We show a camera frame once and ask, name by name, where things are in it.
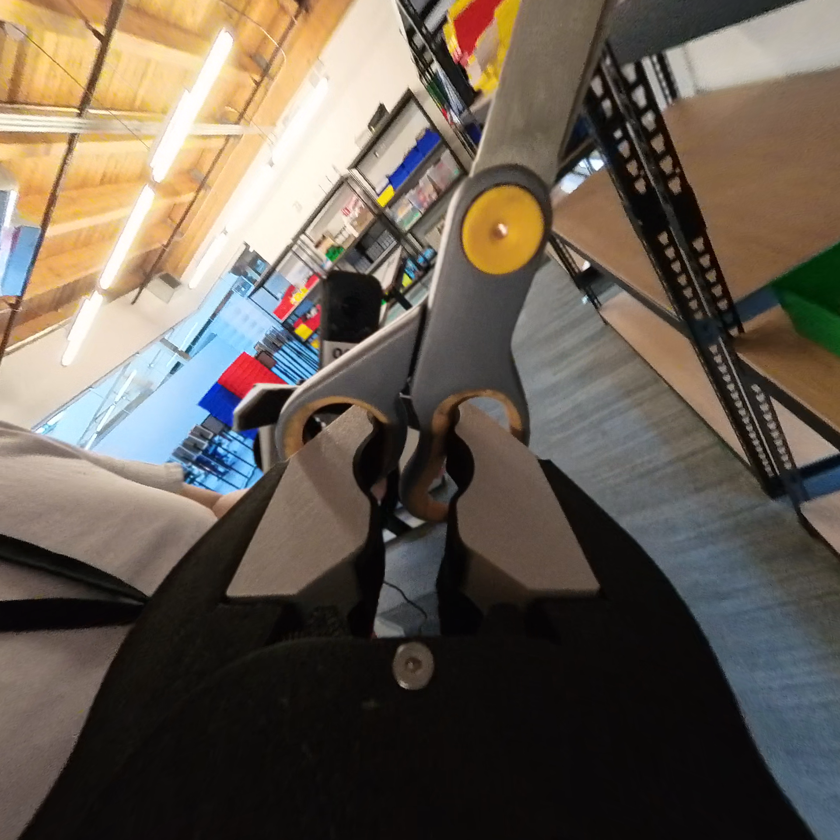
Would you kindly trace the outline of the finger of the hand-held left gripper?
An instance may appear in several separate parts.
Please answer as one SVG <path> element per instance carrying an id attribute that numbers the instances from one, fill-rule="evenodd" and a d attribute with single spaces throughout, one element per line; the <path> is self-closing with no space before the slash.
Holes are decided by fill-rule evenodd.
<path id="1" fill-rule="evenodd" d="M 243 433 L 277 424 L 285 404 L 295 395 L 297 385 L 258 383 L 234 409 L 233 429 Z"/>

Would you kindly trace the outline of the grey scissors with yellow pivot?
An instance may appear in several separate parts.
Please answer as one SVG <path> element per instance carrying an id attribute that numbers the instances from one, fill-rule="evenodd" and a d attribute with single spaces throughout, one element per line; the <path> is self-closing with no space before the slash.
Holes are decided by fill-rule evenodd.
<path id="1" fill-rule="evenodd" d="M 498 402 L 509 436 L 528 445 L 529 406 L 512 334 L 552 227 L 550 191 L 560 155 L 617 5 L 520 3 L 476 158 L 448 206 L 426 300 L 300 386 L 276 425 L 282 462 L 303 448 L 312 414 L 352 404 L 381 426 L 384 471 L 395 468 L 407 429 L 401 392 L 409 385 L 419 438 L 400 496 L 414 516 L 440 522 L 446 508 L 428 489 L 462 403 Z"/>

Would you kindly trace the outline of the black metal shelf rack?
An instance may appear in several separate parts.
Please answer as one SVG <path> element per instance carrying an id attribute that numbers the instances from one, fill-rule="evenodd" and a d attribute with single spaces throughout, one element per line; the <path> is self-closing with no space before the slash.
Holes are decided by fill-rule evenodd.
<path id="1" fill-rule="evenodd" d="M 585 100 L 605 168 L 554 206 L 602 319 L 838 553 L 838 356 L 771 283 L 838 243 L 838 67 L 676 98 L 607 52 Z"/>

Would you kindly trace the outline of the green plastic bin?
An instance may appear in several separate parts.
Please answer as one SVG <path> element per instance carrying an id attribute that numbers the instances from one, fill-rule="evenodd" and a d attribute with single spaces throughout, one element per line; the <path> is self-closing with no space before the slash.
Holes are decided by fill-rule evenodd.
<path id="1" fill-rule="evenodd" d="M 792 268 L 771 284 L 794 329 L 839 355 L 839 244 Z"/>

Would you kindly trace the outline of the long ceiling light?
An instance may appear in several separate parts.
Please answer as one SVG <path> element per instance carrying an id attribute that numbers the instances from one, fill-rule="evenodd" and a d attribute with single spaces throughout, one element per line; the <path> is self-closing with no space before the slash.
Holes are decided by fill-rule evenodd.
<path id="1" fill-rule="evenodd" d="M 167 176 L 176 156 L 188 137 L 205 100 L 233 48 L 235 39 L 228 28 L 217 34 L 191 88 L 183 91 L 150 154 L 149 169 L 152 183 L 160 184 Z"/>
<path id="2" fill-rule="evenodd" d="M 66 339 L 66 347 L 60 357 L 60 364 L 67 367 L 75 361 L 81 345 L 89 335 L 92 324 L 102 308 L 104 296 L 99 290 L 95 290 L 85 297 L 80 305 L 77 315 L 70 327 Z"/>
<path id="3" fill-rule="evenodd" d="M 107 262 L 101 270 L 98 279 L 99 291 L 109 290 L 117 279 L 124 262 L 129 257 L 134 240 L 137 238 L 144 220 L 154 204 L 154 199 L 153 186 L 150 184 L 144 185 L 122 226 Z"/>

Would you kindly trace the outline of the stack of red bins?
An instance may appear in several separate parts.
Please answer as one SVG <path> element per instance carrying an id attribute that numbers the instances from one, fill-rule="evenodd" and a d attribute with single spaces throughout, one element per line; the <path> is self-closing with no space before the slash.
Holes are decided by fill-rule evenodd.
<path id="1" fill-rule="evenodd" d="M 257 385 L 284 385 L 286 381 L 259 362 L 255 356 L 240 353 L 218 376 L 217 383 L 242 400 Z"/>

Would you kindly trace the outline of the shelf with coloured bins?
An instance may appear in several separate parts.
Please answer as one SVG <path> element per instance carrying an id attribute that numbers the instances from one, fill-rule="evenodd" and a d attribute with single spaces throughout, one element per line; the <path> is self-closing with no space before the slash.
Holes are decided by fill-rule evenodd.
<path id="1" fill-rule="evenodd" d="M 411 289 L 424 284 L 436 260 L 448 201 L 465 176 L 433 104 L 405 90 L 250 293 L 278 322 L 257 341 L 257 360 L 293 385 L 315 373 L 326 345 L 321 288 L 336 270 L 379 282 L 381 322 L 394 308 L 409 309 Z"/>

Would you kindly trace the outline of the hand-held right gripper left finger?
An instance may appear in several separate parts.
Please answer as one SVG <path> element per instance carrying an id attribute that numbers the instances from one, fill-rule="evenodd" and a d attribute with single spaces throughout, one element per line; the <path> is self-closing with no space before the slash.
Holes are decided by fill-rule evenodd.
<path id="1" fill-rule="evenodd" d="M 368 539 L 372 507 L 354 460 L 373 432 L 368 413 L 355 406 L 290 459 L 228 585 L 229 598 L 362 599 L 354 562 Z"/>

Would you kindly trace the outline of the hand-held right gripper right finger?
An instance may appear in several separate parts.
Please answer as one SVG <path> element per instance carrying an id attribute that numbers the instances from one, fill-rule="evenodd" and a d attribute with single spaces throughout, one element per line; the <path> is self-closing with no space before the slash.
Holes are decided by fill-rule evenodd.
<path id="1" fill-rule="evenodd" d="M 467 599 L 581 599 L 601 586 L 530 449 L 479 408 L 459 407 L 465 474 L 450 509 L 445 593 Z"/>

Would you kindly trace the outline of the stack of blue bins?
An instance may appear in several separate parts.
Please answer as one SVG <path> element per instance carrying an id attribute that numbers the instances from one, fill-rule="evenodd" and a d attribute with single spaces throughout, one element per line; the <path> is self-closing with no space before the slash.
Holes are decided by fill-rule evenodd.
<path id="1" fill-rule="evenodd" d="M 235 431 L 235 408 L 242 398 L 219 382 L 213 383 L 198 401 L 198 407 L 215 418 L 227 430 Z"/>

